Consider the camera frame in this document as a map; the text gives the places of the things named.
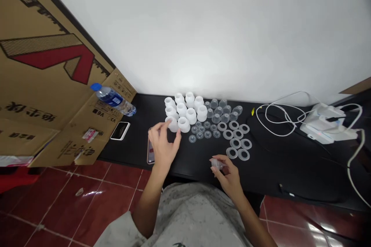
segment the gray shirt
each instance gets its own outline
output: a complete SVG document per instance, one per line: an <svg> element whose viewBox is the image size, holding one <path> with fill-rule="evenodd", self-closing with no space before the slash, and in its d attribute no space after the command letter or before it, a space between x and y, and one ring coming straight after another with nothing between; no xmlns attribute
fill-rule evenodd
<svg viewBox="0 0 371 247"><path fill-rule="evenodd" d="M149 239L128 211L108 225L94 247L251 246L244 232L238 211L219 189L203 183L172 184L161 195Z"/></svg>

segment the white power adapter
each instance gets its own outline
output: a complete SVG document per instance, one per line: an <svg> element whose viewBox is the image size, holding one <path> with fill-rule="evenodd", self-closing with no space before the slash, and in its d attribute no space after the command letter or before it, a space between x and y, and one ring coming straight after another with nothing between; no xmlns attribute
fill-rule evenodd
<svg viewBox="0 0 371 247"><path fill-rule="evenodd" d="M316 104L312 112L304 120L300 130L308 137L321 144L332 144L335 141L351 140L358 137L356 130L343 126L344 118L329 122L329 118L345 117L342 107L328 106L323 103Z"/></svg>

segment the blue bottle cap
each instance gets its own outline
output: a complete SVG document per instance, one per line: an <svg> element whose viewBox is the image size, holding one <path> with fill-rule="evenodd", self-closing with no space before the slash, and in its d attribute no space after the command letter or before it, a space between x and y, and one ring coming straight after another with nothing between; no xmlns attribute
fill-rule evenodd
<svg viewBox="0 0 371 247"><path fill-rule="evenodd" d="M99 91L102 88L102 85L99 83L94 83L93 85L90 86L90 89L93 91Z"/></svg>

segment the black table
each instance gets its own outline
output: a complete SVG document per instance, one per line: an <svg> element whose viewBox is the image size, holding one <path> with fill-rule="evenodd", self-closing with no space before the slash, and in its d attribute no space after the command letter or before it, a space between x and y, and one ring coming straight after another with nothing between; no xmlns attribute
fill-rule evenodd
<svg viewBox="0 0 371 247"><path fill-rule="evenodd" d="M131 123L125 138L122 141L110 140L98 159L151 169L152 165L146 162L147 132L156 123L165 120L165 97L137 94L132 102L137 108L137 113L133 117L124 116L122 119ZM356 195L347 178L344 165L354 153L354 149L348 146L347 141L325 145L324 149L320 144L306 138L299 129L287 137L274 136L257 121L256 114L251 116L252 109L257 109L261 104L236 101L228 101L228 104L232 108L237 105L243 107L243 112L237 121L243 124L247 120L250 127L250 132L244 136L253 144L249 150L250 159L233 160L239 169L244 190L317 205L370 211ZM283 112L274 107L270 109L271 120L281 121L279 117L284 116ZM292 115L291 118L300 115L300 112L294 108L286 110L290 116ZM264 108L256 112L271 130L278 134L286 134L290 131L291 127L288 124L269 123L261 114L263 111ZM217 181L210 170L209 159L215 154L225 154L230 143L222 136L218 139L203 138L192 144L188 141L191 134L191 132L182 133L179 151L169 174L215 184ZM168 130L169 141L173 141L174 138L175 134ZM371 178L364 167L354 160L351 171L357 189L367 200L371 200ZM279 184L282 184L286 191L299 197L293 198L283 193Z"/></svg>

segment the cardboard box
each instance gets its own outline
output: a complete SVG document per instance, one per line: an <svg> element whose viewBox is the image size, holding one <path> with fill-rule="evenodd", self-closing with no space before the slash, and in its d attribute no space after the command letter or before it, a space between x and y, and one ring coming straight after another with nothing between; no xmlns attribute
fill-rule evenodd
<svg viewBox="0 0 371 247"><path fill-rule="evenodd" d="M54 2L1 0L0 166L93 164L123 115L90 85L136 94Z"/></svg>

